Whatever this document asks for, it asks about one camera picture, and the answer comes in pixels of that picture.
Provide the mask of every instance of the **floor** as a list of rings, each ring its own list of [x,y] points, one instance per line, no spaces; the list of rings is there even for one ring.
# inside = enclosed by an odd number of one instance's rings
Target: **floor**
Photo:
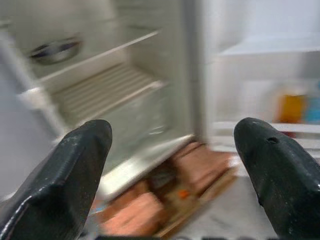
[[[263,207],[258,204],[249,177],[239,177],[227,191],[193,216],[191,222],[172,239],[176,237],[266,240],[277,235]]]

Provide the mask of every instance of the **metal bowl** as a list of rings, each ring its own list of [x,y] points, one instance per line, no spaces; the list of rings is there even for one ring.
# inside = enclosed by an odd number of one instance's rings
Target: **metal bowl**
[[[77,55],[81,45],[82,41],[77,36],[52,41],[32,50],[29,57],[39,64],[55,64]]]

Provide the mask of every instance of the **refrigerator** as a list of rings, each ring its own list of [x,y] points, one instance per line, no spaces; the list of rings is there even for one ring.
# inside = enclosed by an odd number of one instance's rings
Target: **refrigerator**
[[[274,122],[283,85],[311,85],[320,77],[317,0],[1,5],[0,54],[14,76],[12,95],[46,131],[38,133],[45,142],[54,147],[92,119],[110,122],[113,143],[98,188],[107,200],[192,140],[237,156],[237,121]],[[44,43],[75,35],[82,46],[69,60],[41,65],[28,57]],[[320,125],[272,124],[296,133],[320,157]],[[39,148],[35,141],[30,152]],[[238,174],[246,174],[243,166]]]

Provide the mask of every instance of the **bottle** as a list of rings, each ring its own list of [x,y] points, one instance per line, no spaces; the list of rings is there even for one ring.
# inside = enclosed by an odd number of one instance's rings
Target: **bottle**
[[[311,88],[308,94],[304,119],[309,124],[320,124],[320,81]]]
[[[292,84],[285,88],[279,102],[278,123],[298,124],[303,121],[307,100],[307,90],[300,84]],[[284,132],[294,138],[294,132]]]

